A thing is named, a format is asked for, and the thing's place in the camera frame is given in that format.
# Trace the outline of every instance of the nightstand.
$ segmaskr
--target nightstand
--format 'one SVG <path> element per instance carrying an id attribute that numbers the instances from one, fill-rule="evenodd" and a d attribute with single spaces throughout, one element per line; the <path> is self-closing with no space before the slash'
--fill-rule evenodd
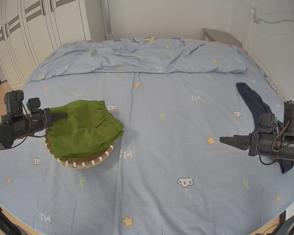
<path id="1" fill-rule="evenodd" d="M 229 45 L 235 45 L 237 47 L 242 47 L 242 43 L 240 43 L 230 33 L 207 28 L 204 28 L 203 31 L 205 35 L 205 41 L 221 42 Z"/>

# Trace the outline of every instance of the wicker basket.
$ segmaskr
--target wicker basket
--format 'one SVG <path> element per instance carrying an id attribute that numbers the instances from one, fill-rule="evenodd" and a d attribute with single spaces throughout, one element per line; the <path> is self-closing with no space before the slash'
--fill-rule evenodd
<path id="1" fill-rule="evenodd" d="M 50 139 L 48 134 L 44 138 L 45 146 L 48 149 L 48 152 L 50 155 L 54 158 L 54 155 L 52 154 L 52 146 L 50 143 Z M 93 167 L 95 165 L 98 165 L 99 163 L 103 162 L 106 158 L 108 158 L 109 154 L 113 150 L 113 147 L 115 145 L 115 142 L 113 145 L 111 145 L 106 152 L 98 153 L 96 155 L 88 156 L 88 157 L 79 157 L 79 158 L 54 158 L 56 161 L 58 161 L 61 165 L 69 168 L 77 168 L 77 169 L 85 169 L 89 167 Z"/>

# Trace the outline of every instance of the white wardrobe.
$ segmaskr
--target white wardrobe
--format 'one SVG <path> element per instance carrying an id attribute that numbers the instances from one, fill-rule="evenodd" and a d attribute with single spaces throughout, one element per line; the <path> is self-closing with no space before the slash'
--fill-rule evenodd
<path id="1" fill-rule="evenodd" d="M 11 88 L 62 44 L 105 40 L 100 0 L 0 0 L 0 7 L 0 65 Z"/>

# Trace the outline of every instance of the folded green clothing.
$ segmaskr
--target folded green clothing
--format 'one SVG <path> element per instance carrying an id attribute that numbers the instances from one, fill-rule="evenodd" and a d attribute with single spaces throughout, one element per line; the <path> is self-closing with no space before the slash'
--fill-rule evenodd
<path id="1" fill-rule="evenodd" d="M 105 102 L 77 100 L 51 113 L 67 113 L 49 127 L 49 139 L 55 158 L 78 158 L 106 151 L 124 133 L 123 124 L 105 107 Z"/>

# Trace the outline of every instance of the headboard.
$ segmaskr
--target headboard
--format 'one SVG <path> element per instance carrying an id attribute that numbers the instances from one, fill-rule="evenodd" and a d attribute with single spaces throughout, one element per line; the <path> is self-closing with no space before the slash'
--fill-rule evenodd
<path id="1" fill-rule="evenodd" d="M 268 76 L 277 93 L 284 100 L 294 100 L 294 1 L 276 2 L 286 4 L 270 9 L 269 2 L 264 2 L 266 14 L 251 4 L 252 20 L 244 50 Z"/>

